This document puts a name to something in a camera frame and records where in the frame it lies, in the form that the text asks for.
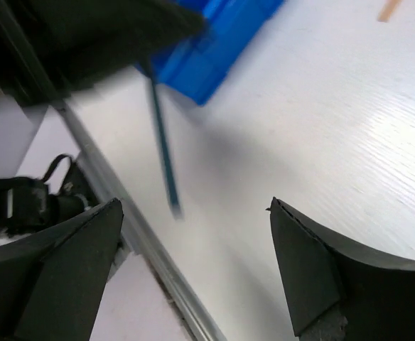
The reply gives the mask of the blue chopstick diagonal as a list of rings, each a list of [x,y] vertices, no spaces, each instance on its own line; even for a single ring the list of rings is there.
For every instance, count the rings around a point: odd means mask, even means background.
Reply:
[[[142,62],[141,66],[150,82],[151,98],[153,102],[153,117],[155,121],[156,136],[158,140],[158,148],[160,151],[162,174],[166,185],[168,204],[173,216],[179,218],[182,217],[182,208],[180,205],[176,179],[173,172],[173,164],[166,135],[165,122],[163,119],[160,100],[158,98],[156,76],[154,75],[153,65],[151,64],[150,60],[145,60]]]

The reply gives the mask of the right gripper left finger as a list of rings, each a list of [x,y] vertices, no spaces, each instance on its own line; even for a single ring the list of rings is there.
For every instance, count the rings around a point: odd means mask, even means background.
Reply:
[[[0,340],[88,340],[123,218],[113,199],[0,246]]]

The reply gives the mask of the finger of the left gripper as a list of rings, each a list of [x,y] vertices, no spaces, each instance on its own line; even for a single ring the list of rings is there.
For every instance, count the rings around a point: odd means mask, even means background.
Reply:
[[[205,27],[172,1],[0,1],[0,96],[59,102]]]

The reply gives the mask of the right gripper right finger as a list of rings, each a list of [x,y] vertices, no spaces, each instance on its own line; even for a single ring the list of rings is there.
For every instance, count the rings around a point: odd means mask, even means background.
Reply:
[[[415,260],[356,242],[280,199],[271,235],[300,340],[415,340]]]

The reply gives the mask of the orange chopstick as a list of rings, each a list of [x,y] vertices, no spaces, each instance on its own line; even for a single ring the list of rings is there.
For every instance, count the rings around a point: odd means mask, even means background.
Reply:
[[[399,7],[401,0],[386,0],[382,10],[380,11],[377,20],[379,22],[388,22],[392,17],[393,13]]]

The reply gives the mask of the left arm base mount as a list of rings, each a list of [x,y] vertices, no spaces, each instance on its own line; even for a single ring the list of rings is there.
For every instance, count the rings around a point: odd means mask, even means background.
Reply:
[[[64,159],[68,159],[68,172],[59,191],[52,194],[49,180]],[[98,204],[99,199],[74,158],[60,154],[42,178],[0,178],[0,237],[42,231]]]

